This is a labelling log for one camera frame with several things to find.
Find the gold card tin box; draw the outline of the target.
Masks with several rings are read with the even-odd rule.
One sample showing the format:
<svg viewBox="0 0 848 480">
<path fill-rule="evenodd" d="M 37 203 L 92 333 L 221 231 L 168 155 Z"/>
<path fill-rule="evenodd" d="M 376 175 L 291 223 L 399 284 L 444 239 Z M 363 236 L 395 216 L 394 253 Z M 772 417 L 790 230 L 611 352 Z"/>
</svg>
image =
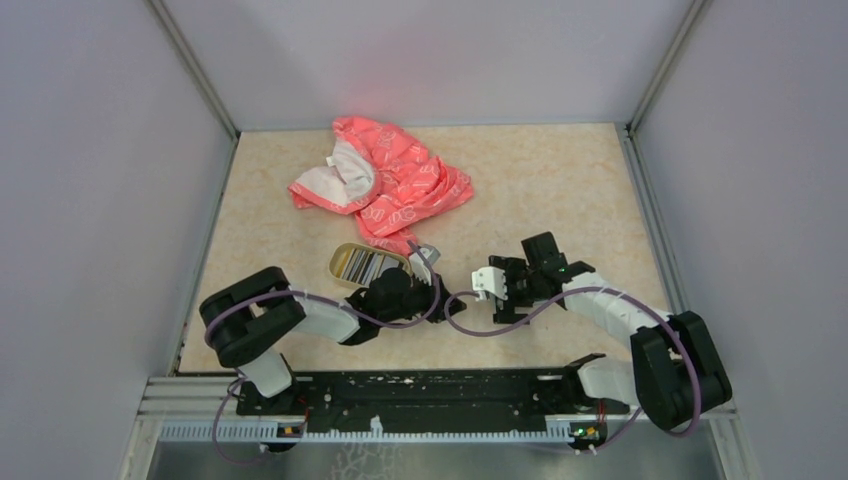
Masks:
<svg viewBox="0 0 848 480">
<path fill-rule="evenodd" d="M 411 272 L 408 259 L 402 255 L 350 242 L 339 245 L 328 263 L 330 276 L 352 289 L 367 287 L 391 268 Z"/>
</svg>

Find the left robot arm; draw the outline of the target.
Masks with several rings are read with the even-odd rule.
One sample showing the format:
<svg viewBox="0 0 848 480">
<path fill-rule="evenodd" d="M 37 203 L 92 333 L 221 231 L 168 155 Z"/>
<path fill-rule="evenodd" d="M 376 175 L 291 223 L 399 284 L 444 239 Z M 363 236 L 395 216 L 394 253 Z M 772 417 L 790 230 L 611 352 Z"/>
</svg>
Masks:
<svg viewBox="0 0 848 480">
<path fill-rule="evenodd" d="M 450 293 L 439 276 L 425 282 L 400 267 L 381 273 L 343 300 L 292 287 L 277 267 L 267 267 L 200 303 L 204 341 L 219 364 L 251 383 L 277 414 L 292 411 L 300 388 L 275 345 L 290 333 L 356 346 L 384 329 L 402 330 L 444 320 Z"/>
</svg>

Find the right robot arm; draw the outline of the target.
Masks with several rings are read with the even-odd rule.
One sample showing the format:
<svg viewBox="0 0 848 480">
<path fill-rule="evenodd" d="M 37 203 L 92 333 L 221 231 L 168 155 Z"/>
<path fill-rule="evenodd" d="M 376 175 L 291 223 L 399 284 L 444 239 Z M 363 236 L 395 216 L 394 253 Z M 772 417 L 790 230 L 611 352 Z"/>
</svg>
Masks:
<svg viewBox="0 0 848 480">
<path fill-rule="evenodd" d="M 705 320 L 646 305 L 584 261 L 570 262 L 552 233 L 522 240 L 524 255 L 492 255 L 471 275 L 476 295 L 493 302 L 497 324 L 527 322 L 547 305 L 591 320 L 631 354 L 590 354 L 566 368 L 563 398 L 576 412 L 603 400 L 637 407 L 671 432 L 731 400 L 733 388 Z"/>
</svg>

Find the cards in tin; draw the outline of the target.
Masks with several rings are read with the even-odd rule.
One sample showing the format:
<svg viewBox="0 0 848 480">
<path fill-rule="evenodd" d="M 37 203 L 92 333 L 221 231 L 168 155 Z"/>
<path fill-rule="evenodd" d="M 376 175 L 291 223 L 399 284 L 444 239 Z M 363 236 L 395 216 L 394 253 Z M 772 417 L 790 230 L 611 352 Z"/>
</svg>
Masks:
<svg viewBox="0 0 848 480">
<path fill-rule="evenodd" d="M 336 276 L 349 283 L 367 286 L 386 270 L 402 267 L 403 262 L 388 253 L 354 247 L 340 261 Z"/>
</svg>

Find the pink patterned cloth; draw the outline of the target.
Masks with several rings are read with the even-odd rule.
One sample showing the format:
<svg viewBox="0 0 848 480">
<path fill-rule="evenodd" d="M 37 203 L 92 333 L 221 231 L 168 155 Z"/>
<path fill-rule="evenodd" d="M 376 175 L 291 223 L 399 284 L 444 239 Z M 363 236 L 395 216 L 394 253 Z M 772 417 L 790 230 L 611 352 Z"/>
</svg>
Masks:
<svg viewBox="0 0 848 480">
<path fill-rule="evenodd" d="M 325 163 L 288 186 L 294 205 L 351 215 L 371 247 L 408 255 L 415 223 L 458 208 L 474 196 L 471 177 L 446 164 L 401 127 L 361 116 L 332 123 Z"/>
</svg>

